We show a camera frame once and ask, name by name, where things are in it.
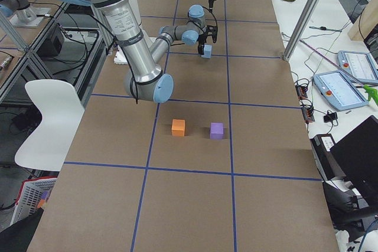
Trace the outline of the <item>light blue block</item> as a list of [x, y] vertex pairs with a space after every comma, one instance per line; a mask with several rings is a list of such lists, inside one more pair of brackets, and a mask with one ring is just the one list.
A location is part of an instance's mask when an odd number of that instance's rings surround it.
[[203, 53], [201, 55], [202, 58], [210, 59], [212, 55], [212, 45], [205, 44], [203, 47]]

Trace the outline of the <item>orange block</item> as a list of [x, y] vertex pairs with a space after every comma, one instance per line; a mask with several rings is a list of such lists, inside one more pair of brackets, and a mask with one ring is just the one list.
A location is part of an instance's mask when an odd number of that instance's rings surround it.
[[184, 119], [172, 120], [171, 134], [173, 136], [179, 136], [179, 137], [185, 136], [185, 120]]

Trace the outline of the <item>purple block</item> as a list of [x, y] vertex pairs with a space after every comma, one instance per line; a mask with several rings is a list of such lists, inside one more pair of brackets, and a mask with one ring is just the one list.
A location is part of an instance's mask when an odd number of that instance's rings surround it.
[[210, 138], [222, 140], [224, 137], [224, 124], [219, 122], [210, 123]]

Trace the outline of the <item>orange electronics board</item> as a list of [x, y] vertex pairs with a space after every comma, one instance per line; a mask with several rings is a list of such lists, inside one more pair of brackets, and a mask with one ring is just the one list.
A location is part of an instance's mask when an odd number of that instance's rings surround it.
[[307, 91], [308, 91], [308, 86], [307, 85], [296, 85], [295, 86], [296, 93], [298, 95], [298, 99], [307, 99]]

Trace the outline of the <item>near teach pendant tablet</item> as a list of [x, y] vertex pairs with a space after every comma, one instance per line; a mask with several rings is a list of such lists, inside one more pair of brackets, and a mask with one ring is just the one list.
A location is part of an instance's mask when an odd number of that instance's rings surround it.
[[344, 111], [368, 105], [367, 99], [340, 71], [315, 74], [314, 84], [326, 101], [336, 110]]

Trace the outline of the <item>teach pendant tablet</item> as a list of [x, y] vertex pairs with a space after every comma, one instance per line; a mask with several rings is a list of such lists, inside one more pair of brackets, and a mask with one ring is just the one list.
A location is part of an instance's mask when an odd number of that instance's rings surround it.
[[368, 105], [367, 99], [340, 71], [315, 74], [314, 84], [326, 101], [336, 110], [344, 111]]
[[337, 62], [340, 67], [362, 83], [377, 84], [377, 68], [369, 53], [339, 51]]

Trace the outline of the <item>white chair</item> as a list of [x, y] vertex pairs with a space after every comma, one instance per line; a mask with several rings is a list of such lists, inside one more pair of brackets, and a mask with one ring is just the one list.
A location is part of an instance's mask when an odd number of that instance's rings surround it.
[[15, 154], [23, 168], [59, 172], [84, 113], [75, 88], [65, 81], [29, 81], [25, 90], [40, 111], [40, 124]]

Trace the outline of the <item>far teach pendant tablet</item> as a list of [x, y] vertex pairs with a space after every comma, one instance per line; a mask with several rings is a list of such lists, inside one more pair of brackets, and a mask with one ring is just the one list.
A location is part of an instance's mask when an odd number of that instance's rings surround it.
[[339, 51], [337, 62], [340, 67], [362, 83], [377, 84], [377, 68], [369, 53]]

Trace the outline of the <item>white perforated basket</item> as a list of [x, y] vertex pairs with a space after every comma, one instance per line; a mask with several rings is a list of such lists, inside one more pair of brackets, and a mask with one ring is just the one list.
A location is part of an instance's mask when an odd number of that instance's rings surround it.
[[41, 177], [22, 182], [18, 197], [15, 201], [14, 213], [10, 225], [29, 217], [38, 210], [38, 205], [46, 193], [50, 192], [57, 177]]

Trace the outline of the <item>aluminium frame post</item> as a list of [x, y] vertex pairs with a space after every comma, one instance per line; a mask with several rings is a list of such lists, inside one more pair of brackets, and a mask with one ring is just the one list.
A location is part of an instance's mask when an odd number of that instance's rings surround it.
[[319, 0], [307, 0], [304, 9], [302, 10], [302, 13], [299, 17], [299, 20], [292, 32], [289, 42], [286, 45], [285, 51], [283, 53], [284, 61], [289, 61], [318, 2]]

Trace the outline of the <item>green handled grabber stick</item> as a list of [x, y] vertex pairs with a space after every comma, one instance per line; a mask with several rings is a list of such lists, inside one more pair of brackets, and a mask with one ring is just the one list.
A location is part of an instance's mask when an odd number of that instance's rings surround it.
[[354, 82], [357, 84], [361, 85], [362, 88], [365, 90], [365, 92], [368, 94], [368, 101], [373, 99], [373, 101], [377, 104], [377, 90], [374, 89], [373, 87], [368, 86], [367, 84], [364, 84], [362, 81], [360, 81], [358, 78], [354, 77], [351, 73], [348, 73], [345, 71], [342, 67], [337, 65], [336, 63], [332, 62], [329, 58], [327, 58], [325, 55], [321, 54], [318, 52], [315, 48], [311, 47], [309, 44], [307, 44], [304, 40], [299, 40], [302, 44], [304, 44], [306, 47], [308, 47], [310, 50], [318, 54], [322, 59], [326, 60], [329, 62], [331, 65], [336, 67], [338, 70], [340, 70], [342, 73], [345, 75], [349, 76]]

